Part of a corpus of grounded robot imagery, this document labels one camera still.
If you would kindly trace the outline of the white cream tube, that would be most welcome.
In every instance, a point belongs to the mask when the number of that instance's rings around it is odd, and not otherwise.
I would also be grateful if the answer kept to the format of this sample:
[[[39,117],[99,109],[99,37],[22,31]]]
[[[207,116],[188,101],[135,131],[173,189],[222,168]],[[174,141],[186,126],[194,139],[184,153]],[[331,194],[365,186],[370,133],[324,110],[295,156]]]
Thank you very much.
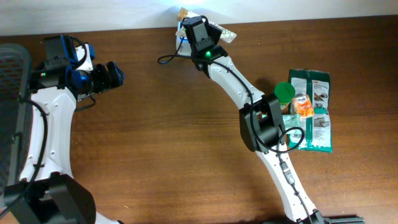
[[[185,31],[183,31],[183,28],[182,28],[183,19],[186,17],[196,17],[196,16],[199,16],[199,14],[196,14],[193,11],[189,11],[188,9],[185,9],[184,7],[180,8],[180,11],[178,12],[178,15],[177,15],[177,21],[179,22],[179,25],[178,25],[177,31],[175,33],[175,35],[178,38],[181,38],[181,37],[187,38],[187,35],[186,35]],[[237,36],[236,33],[232,32],[228,29],[225,29],[224,27],[222,27],[212,21],[209,21],[208,23],[209,23],[209,25],[217,27],[218,29],[221,30],[220,39],[226,43],[231,43]]]

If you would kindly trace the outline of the green lid jar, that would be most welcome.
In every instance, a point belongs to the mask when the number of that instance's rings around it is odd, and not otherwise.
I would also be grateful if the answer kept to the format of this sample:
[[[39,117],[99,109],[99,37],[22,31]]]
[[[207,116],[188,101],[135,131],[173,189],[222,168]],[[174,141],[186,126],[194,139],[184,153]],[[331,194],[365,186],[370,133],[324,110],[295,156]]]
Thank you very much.
[[[283,110],[295,96],[295,88],[289,82],[280,82],[274,88],[274,94],[278,98],[280,108]]]

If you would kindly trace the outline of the orange tissue box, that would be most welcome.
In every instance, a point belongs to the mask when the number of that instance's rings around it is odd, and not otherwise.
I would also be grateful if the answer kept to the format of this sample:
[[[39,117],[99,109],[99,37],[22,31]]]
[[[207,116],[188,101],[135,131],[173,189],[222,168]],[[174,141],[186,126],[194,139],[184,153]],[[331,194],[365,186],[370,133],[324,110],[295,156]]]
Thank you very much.
[[[292,100],[290,114],[299,114],[300,118],[310,118],[315,114],[312,102],[308,95],[299,94]]]

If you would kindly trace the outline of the mint green tissue pack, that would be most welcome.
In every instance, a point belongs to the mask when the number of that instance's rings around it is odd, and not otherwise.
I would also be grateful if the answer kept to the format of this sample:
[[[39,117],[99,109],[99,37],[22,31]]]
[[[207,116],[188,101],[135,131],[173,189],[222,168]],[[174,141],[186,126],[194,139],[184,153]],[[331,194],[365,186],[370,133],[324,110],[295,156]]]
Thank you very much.
[[[284,114],[282,116],[282,119],[286,130],[294,128],[291,131],[287,131],[285,135],[289,135],[290,137],[295,138],[302,137],[302,132],[298,129],[302,128],[299,114]]]

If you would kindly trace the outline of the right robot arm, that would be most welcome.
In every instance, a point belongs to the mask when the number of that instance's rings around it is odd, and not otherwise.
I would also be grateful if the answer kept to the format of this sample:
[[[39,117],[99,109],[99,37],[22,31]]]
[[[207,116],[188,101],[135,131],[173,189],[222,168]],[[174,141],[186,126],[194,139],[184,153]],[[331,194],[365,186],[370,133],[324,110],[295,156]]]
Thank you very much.
[[[246,147],[264,163],[282,199],[289,223],[324,223],[308,198],[289,159],[279,100],[252,86],[239,72],[228,53],[218,45],[221,31],[204,16],[186,17],[183,29],[197,70],[219,84],[239,110],[241,137]]]

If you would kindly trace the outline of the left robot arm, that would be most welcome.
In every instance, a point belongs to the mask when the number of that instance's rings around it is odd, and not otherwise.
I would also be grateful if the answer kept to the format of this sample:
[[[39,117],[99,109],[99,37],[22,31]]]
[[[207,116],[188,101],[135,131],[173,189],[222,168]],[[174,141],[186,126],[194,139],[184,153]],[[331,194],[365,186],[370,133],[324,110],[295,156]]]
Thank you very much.
[[[93,64],[90,44],[44,39],[33,67],[19,44],[1,45],[1,212],[20,223],[108,223],[72,175],[70,137],[77,103],[123,84],[114,62]]]

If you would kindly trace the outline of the white barcode scanner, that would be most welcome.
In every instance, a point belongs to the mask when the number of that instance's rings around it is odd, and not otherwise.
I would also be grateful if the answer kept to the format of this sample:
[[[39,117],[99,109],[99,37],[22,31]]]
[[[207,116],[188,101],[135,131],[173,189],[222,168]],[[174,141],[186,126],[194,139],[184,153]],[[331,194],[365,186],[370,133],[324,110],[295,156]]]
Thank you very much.
[[[183,30],[183,25],[180,21],[177,23],[176,35],[176,49],[178,55],[191,56],[191,46]]]

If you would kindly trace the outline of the grey plastic mesh basket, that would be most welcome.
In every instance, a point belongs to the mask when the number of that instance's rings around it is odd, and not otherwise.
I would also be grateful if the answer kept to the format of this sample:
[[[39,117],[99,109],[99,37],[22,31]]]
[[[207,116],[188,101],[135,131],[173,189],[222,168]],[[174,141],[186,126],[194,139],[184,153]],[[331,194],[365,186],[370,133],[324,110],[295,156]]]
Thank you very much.
[[[18,44],[1,44],[1,210],[4,191],[18,183],[29,150],[31,112],[19,103],[27,95],[32,59]]]

